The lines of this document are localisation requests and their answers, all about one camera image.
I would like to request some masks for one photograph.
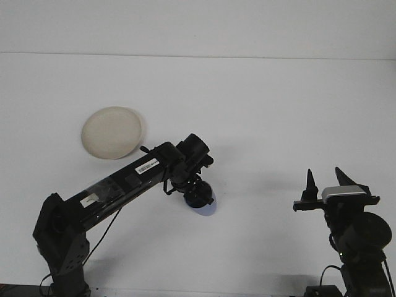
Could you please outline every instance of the robotic arm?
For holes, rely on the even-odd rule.
[[[168,195],[184,193],[193,208],[214,201],[211,187],[198,175],[213,159],[196,135],[191,134],[177,146],[165,142],[152,150],[141,149],[145,156],[70,199],[63,201],[55,193],[44,201],[33,237],[48,263],[55,296],[90,296],[83,271],[83,261],[89,254],[86,232],[154,185],[163,183]],[[168,180],[173,187],[170,191]]]
[[[318,188],[311,170],[308,170],[307,188],[294,211],[322,209],[330,228],[330,245],[343,262],[342,277],[349,297],[392,297],[390,285],[382,269],[386,256],[383,248],[390,243],[392,232],[379,216],[365,212],[366,205],[379,202],[367,186],[356,184],[340,168],[335,169],[340,186],[327,187],[322,199],[317,199]],[[338,297],[335,286],[307,287],[305,297]]]

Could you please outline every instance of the barcode sticker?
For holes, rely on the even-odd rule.
[[[94,202],[96,202],[98,200],[98,196],[95,193],[90,194],[88,197],[82,199],[80,201],[81,205],[83,206],[83,208],[88,207],[89,205],[93,204]]]
[[[136,168],[136,172],[139,174],[145,173],[147,170],[153,168],[154,166],[158,165],[160,162],[157,159],[151,159],[150,161],[140,165]]]

